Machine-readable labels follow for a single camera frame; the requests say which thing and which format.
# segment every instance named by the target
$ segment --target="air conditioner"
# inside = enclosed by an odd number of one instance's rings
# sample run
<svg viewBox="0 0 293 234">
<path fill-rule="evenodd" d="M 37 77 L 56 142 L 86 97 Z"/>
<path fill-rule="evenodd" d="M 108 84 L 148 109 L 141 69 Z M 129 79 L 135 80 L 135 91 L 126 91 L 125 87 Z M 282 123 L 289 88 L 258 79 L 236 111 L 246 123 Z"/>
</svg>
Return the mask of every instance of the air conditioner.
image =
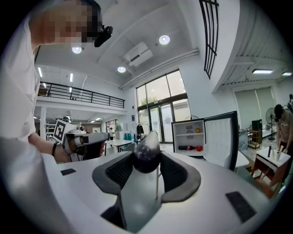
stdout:
<svg viewBox="0 0 293 234">
<path fill-rule="evenodd" d="M 133 47 L 124 58 L 129 61 L 129 66 L 138 66 L 141 63 L 147 61 L 153 56 L 151 50 L 144 42 L 139 43 Z"/>
</svg>

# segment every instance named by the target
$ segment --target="mini fridge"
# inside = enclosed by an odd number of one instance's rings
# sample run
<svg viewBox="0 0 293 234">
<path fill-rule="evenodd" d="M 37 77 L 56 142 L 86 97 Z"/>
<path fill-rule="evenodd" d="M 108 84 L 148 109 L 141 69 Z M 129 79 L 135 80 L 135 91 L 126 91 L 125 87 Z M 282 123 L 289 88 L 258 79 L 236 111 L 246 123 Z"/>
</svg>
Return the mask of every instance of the mini fridge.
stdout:
<svg viewBox="0 0 293 234">
<path fill-rule="evenodd" d="M 236 111 L 207 118 L 172 122 L 172 134 L 174 153 L 195 158 L 203 157 L 211 163 L 230 170 L 235 169 L 239 143 Z M 179 146 L 193 146 L 195 149 L 182 150 Z"/>
</svg>

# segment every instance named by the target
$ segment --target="black metal railing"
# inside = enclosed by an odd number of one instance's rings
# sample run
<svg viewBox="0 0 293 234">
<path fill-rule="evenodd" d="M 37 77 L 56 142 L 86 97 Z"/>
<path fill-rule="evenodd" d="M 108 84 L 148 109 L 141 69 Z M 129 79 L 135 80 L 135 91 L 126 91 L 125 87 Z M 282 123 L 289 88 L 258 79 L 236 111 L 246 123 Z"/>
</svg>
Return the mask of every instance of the black metal railing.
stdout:
<svg viewBox="0 0 293 234">
<path fill-rule="evenodd" d="M 38 96 L 55 97 L 74 101 L 84 101 L 94 104 L 124 108 L 123 99 L 109 95 L 83 90 L 67 85 L 59 85 L 49 82 L 42 82 Z"/>
<path fill-rule="evenodd" d="M 206 36 L 206 57 L 205 72 L 211 79 L 212 69 L 217 56 L 219 20 L 217 0 L 199 0 L 205 27 Z"/>
</svg>

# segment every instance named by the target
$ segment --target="doorway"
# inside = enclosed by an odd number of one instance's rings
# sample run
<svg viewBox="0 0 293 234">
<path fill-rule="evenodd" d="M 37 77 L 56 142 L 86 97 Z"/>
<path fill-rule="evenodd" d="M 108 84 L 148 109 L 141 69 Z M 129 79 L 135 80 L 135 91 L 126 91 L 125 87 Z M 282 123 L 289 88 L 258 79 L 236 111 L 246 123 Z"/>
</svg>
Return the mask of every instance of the doorway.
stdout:
<svg viewBox="0 0 293 234">
<path fill-rule="evenodd" d="M 165 103 L 149 107 L 150 130 L 158 133 L 161 144 L 173 142 L 172 122 L 174 121 L 174 110 L 172 103 Z"/>
</svg>

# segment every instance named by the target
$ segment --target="wrist strap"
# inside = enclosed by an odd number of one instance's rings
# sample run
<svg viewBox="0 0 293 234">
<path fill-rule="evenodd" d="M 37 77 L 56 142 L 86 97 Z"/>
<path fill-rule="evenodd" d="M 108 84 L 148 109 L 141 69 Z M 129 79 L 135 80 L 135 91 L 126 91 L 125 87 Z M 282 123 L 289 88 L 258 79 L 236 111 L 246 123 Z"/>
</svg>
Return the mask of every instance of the wrist strap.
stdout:
<svg viewBox="0 0 293 234">
<path fill-rule="evenodd" d="M 55 149 L 56 149 L 56 146 L 58 144 L 58 141 L 56 141 L 53 145 L 53 148 L 52 148 L 52 156 L 54 157 L 54 154 L 55 154 Z"/>
</svg>

